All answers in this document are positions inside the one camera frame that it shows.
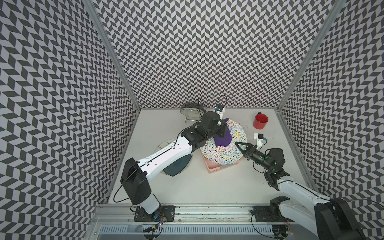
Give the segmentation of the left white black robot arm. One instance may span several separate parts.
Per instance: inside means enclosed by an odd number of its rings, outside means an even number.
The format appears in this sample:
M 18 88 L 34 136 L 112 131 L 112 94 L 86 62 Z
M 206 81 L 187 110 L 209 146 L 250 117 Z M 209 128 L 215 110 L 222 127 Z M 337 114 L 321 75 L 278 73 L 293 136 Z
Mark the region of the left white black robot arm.
M 139 161 L 130 158 L 125 162 L 120 189 L 124 189 L 134 206 L 139 206 L 147 215 L 158 215 L 162 206 L 152 193 L 150 181 L 165 168 L 195 150 L 203 147 L 215 136 L 223 138 L 227 132 L 227 122 L 223 115 L 225 108 L 203 114 L 202 118 L 183 130 L 175 141 L 155 154 Z

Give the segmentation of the purple cloth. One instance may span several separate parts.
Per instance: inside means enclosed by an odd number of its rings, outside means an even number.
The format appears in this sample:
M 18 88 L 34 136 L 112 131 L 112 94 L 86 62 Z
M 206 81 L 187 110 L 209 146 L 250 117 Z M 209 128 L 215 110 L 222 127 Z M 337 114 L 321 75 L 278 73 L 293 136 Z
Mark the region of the purple cloth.
M 228 147 L 232 142 L 232 135 L 229 127 L 226 128 L 224 137 L 214 136 L 214 142 L 216 147 Z

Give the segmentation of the dark teal square plate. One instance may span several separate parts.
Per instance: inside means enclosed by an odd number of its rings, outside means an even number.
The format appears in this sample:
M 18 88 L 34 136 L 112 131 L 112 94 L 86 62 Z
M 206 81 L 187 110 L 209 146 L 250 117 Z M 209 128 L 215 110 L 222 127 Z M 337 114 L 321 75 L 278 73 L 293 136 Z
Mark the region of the dark teal square plate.
M 165 173 L 167 176 L 175 177 L 188 167 L 191 160 L 191 154 L 183 156 L 170 164 L 168 167 L 164 168 L 163 173 Z

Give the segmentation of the white plaid round plate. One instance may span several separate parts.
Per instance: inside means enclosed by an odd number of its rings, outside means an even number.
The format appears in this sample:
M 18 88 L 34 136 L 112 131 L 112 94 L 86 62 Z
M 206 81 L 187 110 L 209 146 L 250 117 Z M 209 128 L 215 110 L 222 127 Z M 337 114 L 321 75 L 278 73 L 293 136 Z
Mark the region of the white plaid round plate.
M 159 152 L 160 150 L 166 148 L 168 145 L 170 144 L 174 144 L 176 140 L 175 139 L 169 139 L 169 140 L 166 140 L 164 142 L 162 142 L 161 144 L 159 144 L 156 148 L 155 148 L 155 151 L 154 153 L 157 153 Z

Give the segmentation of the colourful speckled round plate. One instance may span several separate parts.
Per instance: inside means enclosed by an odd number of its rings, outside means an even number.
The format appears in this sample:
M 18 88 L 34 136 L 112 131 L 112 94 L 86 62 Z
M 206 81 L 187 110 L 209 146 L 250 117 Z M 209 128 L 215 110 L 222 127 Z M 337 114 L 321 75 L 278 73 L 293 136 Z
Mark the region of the colourful speckled round plate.
M 231 135 L 231 142 L 228 146 L 216 146 L 215 139 L 212 138 L 200 148 L 203 156 L 209 161 L 219 165 L 230 165 L 243 157 L 235 142 L 246 143 L 247 136 L 243 128 L 235 121 L 226 119 L 228 129 L 227 134 Z

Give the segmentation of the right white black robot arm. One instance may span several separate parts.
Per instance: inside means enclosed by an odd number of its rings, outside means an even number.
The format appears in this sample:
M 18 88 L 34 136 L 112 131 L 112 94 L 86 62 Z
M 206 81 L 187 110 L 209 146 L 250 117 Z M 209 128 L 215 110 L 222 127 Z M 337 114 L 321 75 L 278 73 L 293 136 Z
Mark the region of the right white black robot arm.
M 267 184 L 282 193 L 270 200 L 265 211 L 273 221 L 294 221 L 320 240 L 364 240 L 362 228 L 349 207 L 341 199 L 332 199 L 298 183 L 284 170 L 282 149 L 270 149 L 263 154 L 257 146 L 236 142 L 236 147 L 248 160 L 264 168 Z

